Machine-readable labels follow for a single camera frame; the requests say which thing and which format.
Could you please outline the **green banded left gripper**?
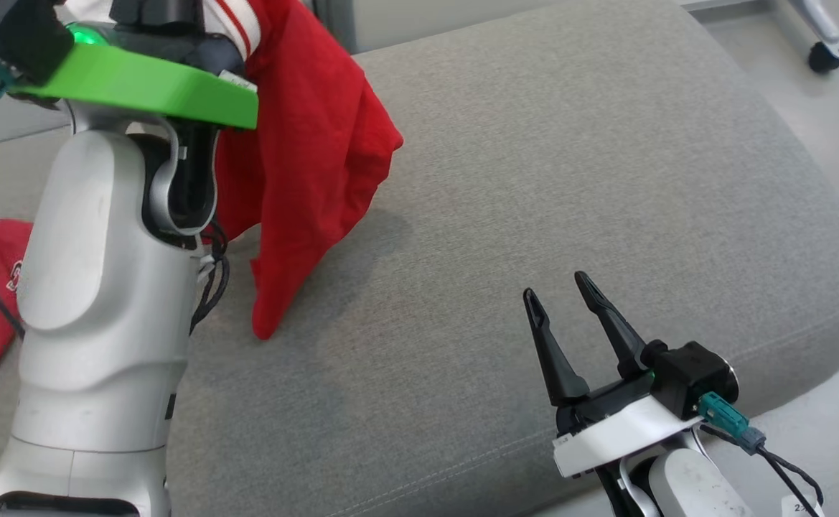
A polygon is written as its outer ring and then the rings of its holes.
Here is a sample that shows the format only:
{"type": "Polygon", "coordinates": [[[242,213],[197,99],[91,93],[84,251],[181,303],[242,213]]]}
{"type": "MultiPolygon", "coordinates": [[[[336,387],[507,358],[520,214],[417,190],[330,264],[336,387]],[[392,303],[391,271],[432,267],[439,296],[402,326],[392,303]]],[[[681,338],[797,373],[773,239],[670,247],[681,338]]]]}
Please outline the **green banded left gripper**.
{"type": "Polygon", "coordinates": [[[65,0],[61,11],[71,52],[45,84],[13,94],[256,127],[242,30],[258,23],[242,0],[65,0]]]}

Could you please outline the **red shirt with white sleeves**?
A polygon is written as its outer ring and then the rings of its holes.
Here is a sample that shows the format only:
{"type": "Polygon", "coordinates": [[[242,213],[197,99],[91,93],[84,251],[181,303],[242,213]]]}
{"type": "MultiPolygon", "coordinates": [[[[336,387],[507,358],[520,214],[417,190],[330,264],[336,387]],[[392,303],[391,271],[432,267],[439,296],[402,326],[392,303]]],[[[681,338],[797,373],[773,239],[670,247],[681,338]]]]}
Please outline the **red shirt with white sleeves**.
{"type": "Polygon", "coordinates": [[[258,92],[254,131],[215,153],[217,222],[254,226],[252,327],[268,340],[305,279],[366,215],[403,137],[363,69],[301,0],[202,0],[207,32],[239,50],[258,92]]]}

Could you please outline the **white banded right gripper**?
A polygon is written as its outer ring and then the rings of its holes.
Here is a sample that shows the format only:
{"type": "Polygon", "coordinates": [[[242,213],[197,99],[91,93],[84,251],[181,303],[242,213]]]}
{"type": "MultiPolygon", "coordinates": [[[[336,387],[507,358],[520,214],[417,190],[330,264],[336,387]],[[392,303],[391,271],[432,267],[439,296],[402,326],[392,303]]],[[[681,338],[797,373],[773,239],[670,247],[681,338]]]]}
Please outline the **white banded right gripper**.
{"type": "MultiPolygon", "coordinates": [[[[629,321],[585,271],[576,271],[576,285],[605,330],[617,357],[617,373],[630,379],[649,372],[642,361],[646,343],[629,321]]],[[[578,477],[634,455],[700,422],[697,412],[682,419],[659,402],[651,393],[655,379],[651,373],[589,393],[586,380],[570,366],[555,340],[536,292],[525,289],[523,301],[548,399],[559,408],[553,458],[563,477],[578,477]]]]}

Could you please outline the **grey fabric sofa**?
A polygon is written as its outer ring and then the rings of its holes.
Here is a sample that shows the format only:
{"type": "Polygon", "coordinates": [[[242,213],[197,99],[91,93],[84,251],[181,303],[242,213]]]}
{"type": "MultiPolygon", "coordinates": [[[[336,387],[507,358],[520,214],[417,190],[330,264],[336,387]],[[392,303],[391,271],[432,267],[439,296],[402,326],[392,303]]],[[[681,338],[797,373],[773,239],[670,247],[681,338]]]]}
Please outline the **grey fabric sofa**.
{"type": "MultiPolygon", "coordinates": [[[[724,357],[750,416],[839,372],[839,194],[675,2],[570,0],[351,57],[403,145],[268,340],[261,230],[225,235],[177,387],[171,517],[514,517],[597,484],[557,471],[523,301],[590,389],[617,382],[576,271],[645,340],[724,357]]],[[[0,219],[33,226],[71,135],[0,144],[0,219]]]]}

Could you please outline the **grey partition post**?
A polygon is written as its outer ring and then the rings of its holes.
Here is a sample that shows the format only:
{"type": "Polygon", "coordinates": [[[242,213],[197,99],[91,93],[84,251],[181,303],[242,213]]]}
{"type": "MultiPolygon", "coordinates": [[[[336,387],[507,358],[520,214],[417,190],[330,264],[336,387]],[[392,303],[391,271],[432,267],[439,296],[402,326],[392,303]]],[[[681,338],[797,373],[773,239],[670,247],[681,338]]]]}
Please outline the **grey partition post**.
{"type": "Polygon", "coordinates": [[[311,0],[317,19],[350,55],[356,55],[360,51],[354,2],[355,0],[311,0]]]}

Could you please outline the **grey stand leg with caster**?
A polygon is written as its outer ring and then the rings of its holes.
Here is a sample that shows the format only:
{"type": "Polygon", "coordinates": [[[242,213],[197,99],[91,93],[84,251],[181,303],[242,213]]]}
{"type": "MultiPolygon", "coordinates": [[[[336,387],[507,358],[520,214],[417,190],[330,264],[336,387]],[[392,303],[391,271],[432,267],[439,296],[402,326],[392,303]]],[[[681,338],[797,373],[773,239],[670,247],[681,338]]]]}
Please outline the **grey stand leg with caster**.
{"type": "Polygon", "coordinates": [[[810,48],[807,65],[827,75],[839,68],[839,26],[823,0],[787,0],[818,39],[810,48]]]}

